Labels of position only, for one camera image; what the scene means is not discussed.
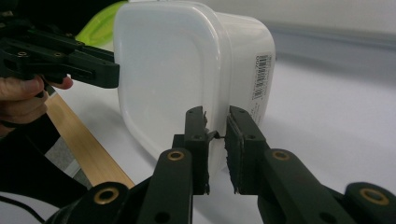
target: white plastic tub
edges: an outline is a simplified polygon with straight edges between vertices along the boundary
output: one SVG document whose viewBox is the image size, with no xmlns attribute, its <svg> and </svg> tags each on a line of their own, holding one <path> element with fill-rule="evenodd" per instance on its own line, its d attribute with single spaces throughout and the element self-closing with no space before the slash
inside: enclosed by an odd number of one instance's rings
<svg viewBox="0 0 396 224">
<path fill-rule="evenodd" d="M 259 122 L 275 62 L 273 38 L 259 21 L 193 2 L 139 2 L 114 23 L 120 109 L 128 130 L 155 158 L 184 133 L 185 113 L 202 105 L 210 131 L 225 134 L 229 105 Z M 211 144 L 209 173 L 224 163 Z"/>
</svg>

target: green object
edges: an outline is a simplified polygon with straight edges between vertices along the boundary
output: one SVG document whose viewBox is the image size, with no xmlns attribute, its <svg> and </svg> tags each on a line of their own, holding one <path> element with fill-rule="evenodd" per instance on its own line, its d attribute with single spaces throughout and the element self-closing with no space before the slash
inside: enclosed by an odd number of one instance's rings
<svg viewBox="0 0 396 224">
<path fill-rule="evenodd" d="M 76 40 L 89 46 L 100 47 L 113 39 L 113 24 L 119 8 L 126 1 L 114 3 L 98 12 L 76 36 Z"/>
</svg>

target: brass screw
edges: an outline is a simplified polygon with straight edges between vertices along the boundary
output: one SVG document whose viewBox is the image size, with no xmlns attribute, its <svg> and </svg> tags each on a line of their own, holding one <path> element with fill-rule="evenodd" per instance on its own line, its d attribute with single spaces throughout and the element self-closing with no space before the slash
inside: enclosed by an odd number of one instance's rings
<svg viewBox="0 0 396 224">
<path fill-rule="evenodd" d="M 389 204 L 389 199 L 385 194 L 383 194 L 381 191 L 376 190 L 376 189 L 361 189 L 360 190 L 361 196 L 369 201 L 370 203 L 375 203 L 378 205 L 388 205 Z"/>
<path fill-rule="evenodd" d="M 275 159 L 280 160 L 280 161 L 288 161 L 290 159 L 289 154 L 284 151 L 276 150 L 276 151 L 273 151 L 272 155 Z"/>
<path fill-rule="evenodd" d="M 61 52 L 55 52 L 53 55 L 55 57 L 63 57 L 64 56 Z"/>
<path fill-rule="evenodd" d="M 27 56 L 27 53 L 25 51 L 20 51 L 18 52 L 18 56 Z"/>
<path fill-rule="evenodd" d="M 93 201 L 97 204 L 107 204 L 116 200 L 119 195 L 120 192 L 118 189 L 114 187 L 109 187 L 97 191 L 95 196 L 93 197 Z"/>
<path fill-rule="evenodd" d="M 169 161 L 180 161 L 183 160 L 184 153 L 181 151 L 172 151 L 168 153 L 168 160 Z"/>
</svg>

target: plastic container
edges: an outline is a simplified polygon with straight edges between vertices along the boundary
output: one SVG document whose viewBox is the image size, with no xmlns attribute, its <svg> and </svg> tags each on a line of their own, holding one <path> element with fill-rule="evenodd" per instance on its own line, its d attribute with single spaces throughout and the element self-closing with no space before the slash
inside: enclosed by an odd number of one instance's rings
<svg viewBox="0 0 396 224">
<path fill-rule="evenodd" d="M 185 113 L 202 105 L 210 131 L 225 134 L 229 105 L 256 122 L 267 105 L 275 62 L 271 34 L 259 21 L 193 2 L 139 2 L 114 23 L 120 109 L 131 134 L 155 158 L 184 133 Z M 209 173 L 225 164 L 212 141 Z"/>
</svg>

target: black sleeve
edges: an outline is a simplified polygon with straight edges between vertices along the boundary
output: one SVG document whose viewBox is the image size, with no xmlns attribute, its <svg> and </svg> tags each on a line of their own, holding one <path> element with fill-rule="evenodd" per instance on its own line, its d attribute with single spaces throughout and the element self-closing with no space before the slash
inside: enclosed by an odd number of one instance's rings
<svg viewBox="0 0 396 224">
<path fill-rule="evenodd" d="M 58 169 L 44 154 L 59 134 L 48 115 L 0 140 L 0 191 L 64 207 L 87 189 Z"/>
<path fill-rule="evenodd" d="M 18 9 L 32 21 L 55 25 L 77 35 L 100 10 L 120 0 L 19 0 Z"/>
</svg>

